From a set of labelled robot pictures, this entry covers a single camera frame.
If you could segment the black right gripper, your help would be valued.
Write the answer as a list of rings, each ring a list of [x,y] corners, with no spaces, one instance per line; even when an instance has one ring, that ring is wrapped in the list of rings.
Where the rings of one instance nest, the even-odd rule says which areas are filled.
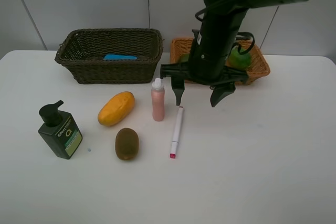
[[[227,66],[215,66],[190,62],[162,64],[160,66],[160,78],[171,77],[171,87],[176,97],[176,105],[180,106],[181,98],[185,90],[184,81],[198,83],[213,87],[210,98],[214,108],[221,100],[235,92],[235,83],[246,84],[248,74],[246,71],[237,70]]]

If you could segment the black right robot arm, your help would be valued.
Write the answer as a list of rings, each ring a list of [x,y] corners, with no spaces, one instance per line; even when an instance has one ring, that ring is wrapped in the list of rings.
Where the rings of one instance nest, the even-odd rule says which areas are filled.
[[[202,25],[193,32],[188,60],[183,63],[161,65],[161,78],[170,77],[176,104],[180,105],[185,81],[212,88],[210,102],[216,106],[233,94],[236,82],[245,83],[248,75],[225,65],[233,48],[240,40],[253,40],[251,33],[239,31],[250,9],[277,6],[308,0],[203,0],[205,7],[195,14]]]

